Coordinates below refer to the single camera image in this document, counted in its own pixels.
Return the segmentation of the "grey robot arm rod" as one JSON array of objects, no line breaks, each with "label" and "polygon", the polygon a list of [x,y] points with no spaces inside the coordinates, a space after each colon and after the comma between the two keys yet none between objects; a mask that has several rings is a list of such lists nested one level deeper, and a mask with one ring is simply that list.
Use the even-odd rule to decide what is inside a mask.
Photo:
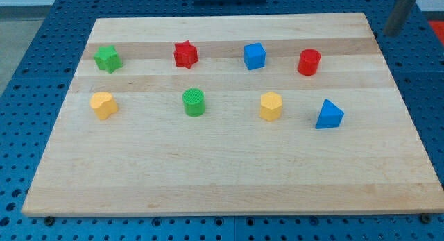
[{"label": "grey robot arm rod", "polygon": [[396,37],[402,31],[417,0],[395,0],[393,9],[383,28],[383,34]]}]

